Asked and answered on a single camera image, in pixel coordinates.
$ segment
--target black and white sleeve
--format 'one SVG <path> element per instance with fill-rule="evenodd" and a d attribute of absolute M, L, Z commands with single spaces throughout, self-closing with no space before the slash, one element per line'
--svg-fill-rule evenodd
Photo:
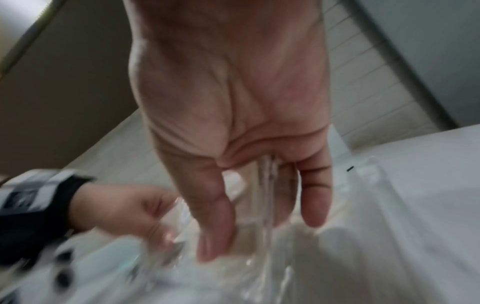
<path fill-rule="evenodd" d="M 32 170 L 4 181 L 0 187 L 0 265 L 35 261 L 47 245 L 70 235 L 70 201 L 92 180 L 74 170 Z"/>

